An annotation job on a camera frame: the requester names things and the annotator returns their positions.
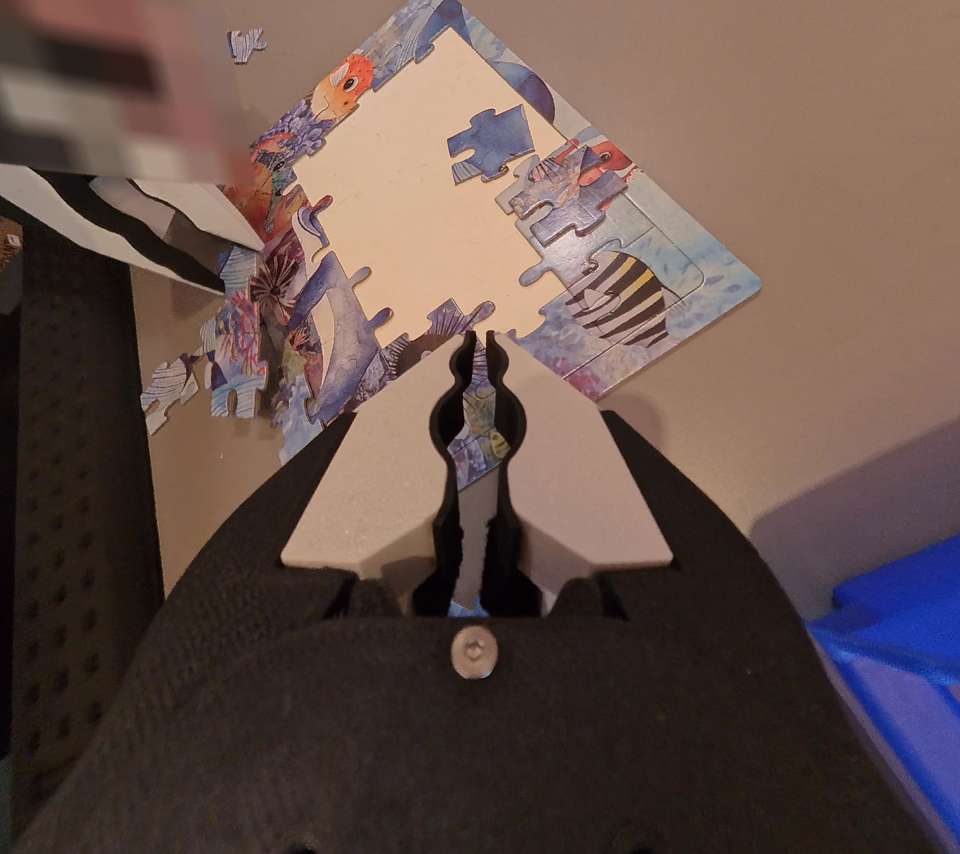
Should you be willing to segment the purple coral puzzle piece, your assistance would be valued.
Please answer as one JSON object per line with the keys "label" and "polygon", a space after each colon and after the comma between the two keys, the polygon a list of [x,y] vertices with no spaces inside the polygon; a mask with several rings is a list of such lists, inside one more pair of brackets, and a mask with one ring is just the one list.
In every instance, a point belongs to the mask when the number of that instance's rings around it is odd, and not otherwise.
{"label": "purple coral puzzle piece", "polygon": [[527,224],[547,248],[567,235],[582,239],[606,220],[609,208],[628,188],[621,172],[631,160],[609,140],[570,140],[518,176],[518,191],[500,205]]}

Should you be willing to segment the orange fish puzzle piece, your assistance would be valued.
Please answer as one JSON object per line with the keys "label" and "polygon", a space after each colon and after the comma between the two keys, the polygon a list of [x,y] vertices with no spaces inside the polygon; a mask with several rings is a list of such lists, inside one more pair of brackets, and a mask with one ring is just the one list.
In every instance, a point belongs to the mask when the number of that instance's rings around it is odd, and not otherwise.
{"label": "orange fish puzzle piece", "polygon": [[311,95],[311,111],[319,121],[339,121],[350,114],[358,99],[372,86],[375,67],[372,60],[354,52],[322,78]]}

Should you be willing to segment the white blue striped puzzle piece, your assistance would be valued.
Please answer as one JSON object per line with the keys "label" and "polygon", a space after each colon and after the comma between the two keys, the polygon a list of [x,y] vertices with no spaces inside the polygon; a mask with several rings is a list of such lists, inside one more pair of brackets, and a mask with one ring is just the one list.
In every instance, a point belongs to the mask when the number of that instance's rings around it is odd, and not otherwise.
{"label": "white blue striped puzzle piece", "polygon": [[199,358],[200,355],[181,354],[174,360],[162,362],[153,371],[149,385],[140,394],[149,436],[163,428],[175,404],[186,404],[199,391],[194,374]]}

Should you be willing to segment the joined striped coral puzzle pieces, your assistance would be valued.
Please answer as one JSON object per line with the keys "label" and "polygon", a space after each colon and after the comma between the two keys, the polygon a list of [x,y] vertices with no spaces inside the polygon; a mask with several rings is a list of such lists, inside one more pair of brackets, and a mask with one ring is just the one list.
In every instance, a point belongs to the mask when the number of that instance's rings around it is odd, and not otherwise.
{"label": "joined striped coral puzzle pieces", "polygon": [[269,366],[261,356],[260,313],[250,293],[258,274],[258,254],[235,245],[220,269],[223,302],[200,329],[208,366],[205,385],[215,417],[254,418],[266,390]]}

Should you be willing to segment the blue plastic bin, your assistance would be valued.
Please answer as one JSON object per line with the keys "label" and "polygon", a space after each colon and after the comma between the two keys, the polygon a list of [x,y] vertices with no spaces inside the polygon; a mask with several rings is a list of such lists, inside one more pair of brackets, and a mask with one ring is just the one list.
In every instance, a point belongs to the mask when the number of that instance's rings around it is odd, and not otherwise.
{"label": "blue plastic bin", "polygon": [[959,536],[849,578],[806,623],[947,852],[959,843]]}

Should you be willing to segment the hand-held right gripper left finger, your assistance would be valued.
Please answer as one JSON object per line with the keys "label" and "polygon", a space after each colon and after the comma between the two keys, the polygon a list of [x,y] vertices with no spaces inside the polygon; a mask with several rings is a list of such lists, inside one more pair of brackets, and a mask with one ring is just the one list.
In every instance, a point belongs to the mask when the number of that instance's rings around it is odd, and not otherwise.
{"label": "hand-held right gripper left finger", "polygon": [[457,468],[477,337],[456,334],[362,404],[280,554],[338,569],[448,615],[463,561]]}

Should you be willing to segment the black urchin half puzzle piece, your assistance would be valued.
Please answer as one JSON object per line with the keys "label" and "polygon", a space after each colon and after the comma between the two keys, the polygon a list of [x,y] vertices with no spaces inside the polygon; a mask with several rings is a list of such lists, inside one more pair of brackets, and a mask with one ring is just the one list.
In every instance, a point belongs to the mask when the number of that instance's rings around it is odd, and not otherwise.
{"label": "black urchin half puzzle piece", "polygon": [[473,311],[463,312],[453,299],[446,300],[428,313],[430,323],[424,332],[416,336],[403,332],[381,350],[390,379],[399,378],[441,345],[473,330],[477,323],[487,320],[495,309],[494,302],[485,301]]}

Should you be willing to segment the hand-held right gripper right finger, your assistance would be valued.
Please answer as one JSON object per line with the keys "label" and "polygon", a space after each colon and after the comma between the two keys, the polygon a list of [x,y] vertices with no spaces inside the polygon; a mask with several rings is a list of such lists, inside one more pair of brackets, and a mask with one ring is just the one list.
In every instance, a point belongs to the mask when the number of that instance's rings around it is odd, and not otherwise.
{"label": "hand-held right gripper right finger", "polygon": [[537,617],[545,595],[674,554],[601,410],[509,336],[486,334],[495,428],[508,452],[488,525],[485,610]]}

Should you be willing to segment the ocean jigsaw puzzle board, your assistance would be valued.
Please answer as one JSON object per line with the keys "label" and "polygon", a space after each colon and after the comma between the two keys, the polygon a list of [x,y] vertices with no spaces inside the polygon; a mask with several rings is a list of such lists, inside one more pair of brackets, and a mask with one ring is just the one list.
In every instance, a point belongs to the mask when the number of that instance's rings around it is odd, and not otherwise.
{"label": "ocean jigsaw puzzle board", "polygon": [[[251,186],[226,190],[264,243],[249,292],[281,464],[399,380],[381,350],[449,299],[493,302],[479,342],[509,335],[596,401],[760,291],[623,151],[628,188],[601,226],[539,245],[500,202],[570,141],[612,141],[460,0],[408,0],[326,77],[354,53],[374,67],[355,108],[318,120],[306,93],[251,145]],[[520,101],[561,143],[454,185],[450,135]]]}

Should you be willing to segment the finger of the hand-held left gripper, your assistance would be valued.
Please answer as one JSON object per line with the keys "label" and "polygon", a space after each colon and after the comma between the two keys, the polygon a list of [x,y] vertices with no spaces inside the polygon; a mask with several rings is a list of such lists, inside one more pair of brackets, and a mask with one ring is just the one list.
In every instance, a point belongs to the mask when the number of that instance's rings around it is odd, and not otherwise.
{"label": "finger of the hand-held left gripper", "polygon": [[222,294],[227,243],[133,181],[1,165],[2,198],[81,248]]}
{"label": "finger of the hand-held left gripper", "polygon": [[264,245],[246,217],[212,184],[98,177],[96,195],[164,240],[179,213],[206,234],[256,251]]}

